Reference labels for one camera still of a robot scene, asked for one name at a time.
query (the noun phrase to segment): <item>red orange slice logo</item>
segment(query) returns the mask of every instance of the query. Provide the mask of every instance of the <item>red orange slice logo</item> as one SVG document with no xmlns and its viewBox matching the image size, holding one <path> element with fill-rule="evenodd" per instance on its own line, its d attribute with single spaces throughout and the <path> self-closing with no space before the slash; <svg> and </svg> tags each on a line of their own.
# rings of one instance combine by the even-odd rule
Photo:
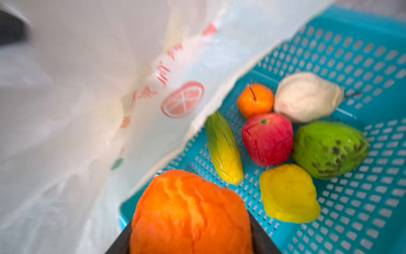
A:
<svg viewBox="0 0 406 254">
<path fill-rule="evenodd" d="M 161 110 L 167 117 L 183 118 L 197 109 L 203 96 L 204 86 L 190 81 L 170 94 L 161 104 Z"/>
</svg>

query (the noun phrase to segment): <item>teal plastic basket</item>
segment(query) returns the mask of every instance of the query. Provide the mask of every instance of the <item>teal plastic basket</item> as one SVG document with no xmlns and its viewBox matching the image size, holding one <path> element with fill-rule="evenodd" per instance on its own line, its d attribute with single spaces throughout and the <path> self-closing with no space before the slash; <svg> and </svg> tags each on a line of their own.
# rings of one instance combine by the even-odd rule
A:
<svg viewBox="0 0 406 254">
<path fill-rule="evenodd" d="M 220 108 L 240 148 L 244 180 L 233 186 L 218 176 L 205 129 L 165 169 L 184 169 L 238 193 L 283 253 L 405 253 L 406 249 L 406 25 L 332 7 L 283 42 L 242 77 Z M 292 73 L 309 71 L 345 88 L 344 101 L 327 119 L 364 131 L 370 152 L 356 170 L 314 184 L 322 213 L 309 224 L 266 215 L 259 176 L 241 138 L 246 123 L 236 100 L 247 83 L 276 91 Z M 126 225 L 147 186 L 121 206 Z"/>
</svg>

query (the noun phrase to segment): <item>white plastic bag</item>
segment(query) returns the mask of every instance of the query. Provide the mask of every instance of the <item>white plastic bag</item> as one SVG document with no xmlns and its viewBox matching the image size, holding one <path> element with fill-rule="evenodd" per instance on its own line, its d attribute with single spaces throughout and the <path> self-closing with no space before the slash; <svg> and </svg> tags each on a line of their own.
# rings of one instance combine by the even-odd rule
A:
<svg viewBox="0 0 406 254">
<path fill-rule="evenodd" d="M 331 0 L 0 2 L 30 27 L 0 48 L 0 253 L 70 254 Z"/>
</svg>

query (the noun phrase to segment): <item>basket hole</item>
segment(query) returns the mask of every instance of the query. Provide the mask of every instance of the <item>basket hole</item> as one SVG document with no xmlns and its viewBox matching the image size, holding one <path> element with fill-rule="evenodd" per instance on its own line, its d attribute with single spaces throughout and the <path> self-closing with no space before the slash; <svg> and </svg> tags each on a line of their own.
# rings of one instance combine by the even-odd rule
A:
<svg viewBox="0 0 406 254">
<path fill-rule="evenodd" d="M 354 44 L 353 49 L 354 49 L 354 50 L 359 50 L 359 49 L 362 47 L 363 44 L 364 44 L 363 41 L 358 40 L 358 41 Z"/>
<path fill-rule="evenodd" d="M 320 58 L 320 60 L 319 60 L 319 63 L 320 63 L 320 64 L 324 64 L 324 63 L 326 62 L 326 60 L 327 60 L 327 57 L 322 56 L 322 57 Z"/>
<path fill-rule="evenodd" d="M 358 55 L 354 58 L 353 63 L 359 64 L 364 59 L 363 55 Z"/>
<path fill-rule="evenodd" d="M 343 202 L 343 203 L 345 203 L 345 204 L 348 202 L 348 200 L 349 200 L 348 197 L 341 197 L 341 198 L 340 198 L 340 201 Z"/>
<path fill-rule="evenodd" d="M 322 72 L 320 73 L 322 76 L 325 76 L 328 72 L 328 69 L 323 68 Z"/>
<path fill-rule="evenodd" d="M 406 69 L 401 69 L 397 74 L 396 74 L 396 78 L 397 79 L 401 79 L 404 78 L 406 76 Z"/>
<path fill-rule="evenodd" d="M 348 66 L 344 69 L 344 72 L 348 74 L 348 73 L 352 72 L 353 69 L 354 69 L 354 66 L 348 65 Z"/>
<path fill-rule="evenodd" d="M 293 57 L 292 64 L 297 64 L 299 62 L 299 58 Z"/>
<path fill-rule="evenodd" d="M 316 66 L 314 67 L 313 71 L 314 71 L 315 73 L 318 73 L 318 72 L 320 71 L 320 66 L 319 66 L 319 65 L 316 65 Z"/>
<path fill-rule="evenodd" d="M 352 41 L 353 41 L 352 37 L 347 37 L 343 42 L 344 47 L 348 47 L 349 45 L 351 45 Z"/>
<path fill-rule="evenodd" d="M 346 80 L 346 85 L 350 85 L 350 84 L 352 84 L 354 82 L 354 79 L 353 78 L 347 78 L 347 80 Z"/>
<path fill-rule="evenodd" d="M 309 28 L 307 29 L 307 33 L 308 36 L 312 36 L 314 34 L 314 26 L 309 26 Z"/>
<path fill-rule="evenodd" d="M 342 82 L 345 78 L 346 78 L 346 76 L 345 76 L 344 74 L 340 74 L 340 75 L 337 77 L 337 81 L 338 81 L 338 82 Z"/>
<path fill-rule="evenodd" d="M 394 189 L 392 191 L 392 195 L 397 196 L 397 197 L 403 197 L 404 194 L 405 194 L 405 190 L 403 190 L 403 189 Z"/>
<path fill-rule="evenodd" d="M 358 69 L 354 72 L 354 76 L 359 77 L 359 76 L 362 75 L 362 73 L 364 73 L 364 69 L 358 68 Z"/>
<path fill-rule="evenodd" d="M 304 38 L 304 39 L 302 40 L 302 46 L 303 46 L 303 47 L 307 47 L 308 44 L 309 44 L 309 39 L 308 39 L 308 38 Z"/>
<path fill-rule="evenodd" d="M 342 35 L 336 35 L 336 36 L 334 37 L 333 43 L 334 43 L 334 44 L 338 44 L 338 43 L 341 42 L 342 39 L 343 39 L 343 36 L 342 36 Z"/>
<path fill-rule="evenodd" d="M 389 79 L 383 84 L 383 86 L 385 88 L 390 88 L 394 83 L 395 83 L 395 81 L 393 79 Z"/>
<path fill-rule="evenodd" d="M 367 96 L 367 97 L 364 98 L 364 103 L 369 103 L 370 101 L 372 101 L 371 96 Z"/>
<path fill-rule="evenodd" d="M 353 200 L 353 201 L 351 201 L 351 205 L 353 205 L 354 207 L 360 207 L 361 206 L 361 201 Z"/>
<path fill-rule="evenodd" d="M 344 67 L 344 63 L 343 63 L 343 62 L 339 62 L 339 63 L 337 64 L 337 66 L 335 67 L 335 69 L 336 69 L 337 71 L 340 71 L 343 67 Z"/>
<path fill-rule="evenodd" d="M 384 62 L 378 62 L 377 64 L 375 64 L 374 70 L 375 70 L 375 71 L 379 71 L 379 70 L 381 70 L 384 66 L 385 66 L 385 63 L 384 63 Z"/>
<path fill-rule="evenodd" d="M 336 229 L 340 234 L 342 234 L 342 233 L 344 232 L 344 227 L 341 226 L 341 225 L 337 225 L 337 226 L 335 227 L 335 229 Z"/>
<path fill-rule="evenodd" d="M 296 51 L 296 47 L 295 47 L 295 45 L 290 46 L 290 50 L 289 50 L 289 52 L 290 52 L 291 54 L 294 54 L 294 53 L 295 53 L 295 51 Z"/>
<path fill-rule="evenodd" d="M 302 38 L 302 37 L 301 37 L 300 35 L 296 35 L 295 38 L 294 38 L 294 40 L 293 40 L 293 42 L 294 42 L 295 44 L 299 44 L 301 38 Z"/>
<path fill-rule="evenodd" d="M 383 208 L 379 210 L 379 214 L 382 215 L 383 217 L 390 218 L 392 216 L 392 210 Z"/>
<path fill-rule="evenodd" d="M 296 52 L 297 56 L 301 56 L 303 54 L 303 49 L 302 48 L 298 48 L 298 51 Z"/>
<path fill-rule="evenodd" d="M 363 226 L 361 223 L 354 222 L 354 223 L 352 224 L 352 227 L 353 227 L 354 229 L 358 230 L 358 231 L 361 231 L 364 226 Z"/>
<path fill-rule="evenodd" d="M 374 78 L 373 83 L 374 84 L 379 84 L 383 81 L 383 77 L 381 75 L 378 75 Z"/>
<path fill-rule="evenodd" d="M 341 56 L 343 55 L 343 53 L 344 53 L 344 50 L 340 48 L 340 49 L 337 50 L 337 52 L 335 53 L 335 57 L 339 58 L 339 57 L 341 57 Z"/>
<path fill-rule="evenodd" d="M 392 136 L 393 140 L 400 140 L 402 138 L 403 138 L 403 133 L 397 133 L 397 134 Z"/>
<path fill-rule="evenodd" d="M 390 74 L 392 74 L 393 72 L 395 72 L 395 70 L 396 70 L 396 66 L 391 65 L 391 66 L 389 66 L 389 67 L 385 70 L 385 74 L 386 74 L 386 75 L 390 75 Z"/>
<path fill-rule="evenodd" d="M 372 196 L 369 198 L 369 200 L 371 200 L 372 202 L 375 202 L 375 203 L 379 203 L 381 199 L 382 199 L 382 197 L 381 197 L 381 196 L 378 196 L 378 195 L 372 195 Z"/>
<path fill-rule="evenodd" d="M 328 31 L 326 33 L 326 35 L 324 36 L 324 40 L 325 41 L 330 41 L 332 37 L 333 37 L 333 33 L 331 31 Z"/>
<path fill-rule="evenodd" d="M 330 74 L 329 74 L 329 78 L 330 79 L 333 79 L 335 76 L 337 75 L 337 73 L 335 72 L 335 71 L 332 71 L 332 72 L 330 72 Z"/>
<path fill-rule="evenodd" d="M 376 51 L 375 51 L 375 56 L 380 57 L 385 53 L 386 48 L 384 46 L 380 46 Z"/>
<path fill-rule="evenodd" d="M 403 54 L 399 59 L 397 60 L 398 64 L 404 64 L 406 63 L 406 54 Z"/>
<path fill-rule="evenodd" d="M 334 47 L 333 46 L 329 46 L 326 50 L 326 54 L 330 55 L 332 52 L 334 51 Z"/>
<path fill-rule="evenodd" d="M 308 59 L 308 58 L 310 57 L 310 55 L 311 55 L 311 52 L 310 52 L 310 51 L 306 51 L 305 54 L 304 54 L 304 58 L 305 58 L 305 59 Z"/>
<path fill-rule="evenodd" d="M 399 200 L 389 198 L 389 199 L 386 200 L 385 204 L 388 205 L 388 206 L 391 206 L 391 207 L 397 207 L 397 205 L 399 204 Z"/>
<path fill-rule="evenodd" d="M 317 47 L 317 51 L 321 53 L 325 48 L 326 45 L 324 43 L 320 43 L 319 46 Z"/>
<path fill-rule="evenodd" d="M 367 60 L 365 60 L 364 62 L 364 67 L 368 68 L 370 67 L 372 64 L 374 63 L 374 59 L 373 58 L 368 58 Z"/>
<path fill-rule="evenodd" d="M 285 53 L 284 52 L 281 52 L 280 54 L 279 54 L 279 59 L 283 59 L 285 57 Z"/>
<path fill-rule="evenodd" d="M 348 105 L 348 106 L 351 106 L 351 105 L 354 104 L 354 102 L 355 102 L 355 101 L 350 98 L 350 99 L 347 100 L 347 105 Z"/>
<path fill-rule="evenodd" d="M 355 239 L 356 239 L 357 236 L 358 236 L 356 233 L 354 233 L 354 232 L 352 232 L 352 231 L 348 231 L 346 235 L 347 235 L 348 238 L 350 238 L 350 239 L 353 240 L 353 241 L 355 241 Z"/>
<path fill-rule="evenodd" d="M 342 204 L 336 204 L 334 206 L 338 211 L 342 211 L 344 209 L 344 206 Z"/>
<path fill-rule="evenodd" d="M 368 212 L 373 212 L 375 210 L 376 206 L 372 204 L 365 204 L 364 209 Z"/>
<path fill-rule="evenodd" d="M 330 59 L 330 61 L 328 61 L 327 66 L 328 67 L 332 67 L 335 64 L 335 60 L 334 59 Z"/>
<path fill-rule="evenodd" d="M 387 61 L 393 60 L 397 56 L 398 53 L 399 53 L 399 51 L 397 51 L 397 50 L 391 50 L 386 55 L 385 60 L 387 60 Z"/>
<path fill-rule="evenodd" d="M 374 74 L 372 72 L 367 72 L 365 73 L 363 80 L 370 80 L 373 76 Z"/>
<path fill-rule="evenodd" d="M 364 87 L 363 91 L 364 91 L 364 92 L 369 92 L 369 91 L 372 90 L 372 88 L 373 88 L 373 86 L 368 84 L 368 85 L 366 85 L 366 86 Z"/>
<path fill-rule="evenodd" d="M 390 168 L 388 168 L 388 169 L 386 170 L 386 173 L 387 173 L 387 174 L 390 174 L 390 175 L 397 175 L 398 172 L 399 172 L 399 169 L 396 168 L 396 167 L 390 167 Z"/>
<path fill-rule="evenodd" d="M 347 52 L 347 53 L 344 55 L 344 60 L 346 60 L 346 61 L 350 60 L 353 55 L 354 55 L 354 54 L 353 54 L 352 52 Z"/>
<path fill-rule="evenodd" d="M 365 46 L 364 53 L 369 54 L 374 47 L 375 47 L 375 44 L 369 43 L 368 45 Z"/>
<path fill-rule="evenodd" d="M 369 215 L 366 214 L 366 213 L 360 213 L 360 214 L 358 215 L 358 218 L 359 218 L 360 220 L 367 221 L 367 220 L 369 219 Z"/>
<path fill-rule="evenodd" d="M 313 62 L 315 62 L 318 58 L 319 58 L 319 54 L 318 54 L 318 53 L 314 53 L 313 56 L 311 56 L 311 60 L 312 60 Z"/>
<path fill-rule="evenodd" d="M 362 240 L 361 240 L 361 245 L 362 245 L 363 247 L 369 249 L 369 250 L 372 248 L 372 242 L 371 242 L 371 241 L 368 241 L 368 240 L 365 239 L 365 238 L 362 238 Z"/>
<path fill-rule="evenodd" d="M 317 29 L 317 32 L 316 32 L 315 37 L 316 37 L 317 39 L 320 39 L 320 38 L 323 36 L 323 33 L 324 33 L 324 30 L 321 29 L 321 28 L 319 28 L 319 29 Z"/>
</svg>

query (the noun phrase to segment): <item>fake fruit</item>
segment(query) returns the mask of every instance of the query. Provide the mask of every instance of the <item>fake fruit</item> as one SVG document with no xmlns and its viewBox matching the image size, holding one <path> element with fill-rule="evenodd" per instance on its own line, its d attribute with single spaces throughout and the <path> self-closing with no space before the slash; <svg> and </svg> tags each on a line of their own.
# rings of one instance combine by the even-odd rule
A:
<svg viewBox="0 0 406 254">
<path fill-rule="evenodd" d="M 155 177 L 132 219 L 130 254 L 252 254 L 238 194 L 182 170 Z"/>
<path fill-rule="evenodd" d="M 216 111 L 206 123 L 209 152 L 214 168 L 226 182 L 237 185 L 242 181 L 242 163 L 240 151 L 235 142 L 233 131 L 224 116 Z"/>
<path fill-rule="evenodd" d="M 286 161 L 292 152 L 292 123 L 279 114 L 256 115 L 242 129 L 242 139 L 257 165 L 276 165 Z"/>
<path fill-rule="evenodd" d="M 331 179 L 355 169 L 368 152 L 368 141 L 361 131 L 320 121 L 299 129 L 292 157 L 312 177 Z"/>
<path fill-rule="evenodd" d="M 308 123 L 330 115 L 343 98 L 344 91 L 337 84 L 302 72 L 279 83 L 274 110 L 293 123 Z"/>
<path fill-rule="evenodd" d="M 245 119 L 270 113 L 274 106 L 271 89 L 260 84 L 248 85 L 237 100 L 238 108 Z"/>
<path fill-rule="evenodd" d="M 286 164 L 265 171 L 259 185 L 265 212 L 271 218 L 308 223 L 320 215 L 311 176 L 297 165 Z"/>
</svg>

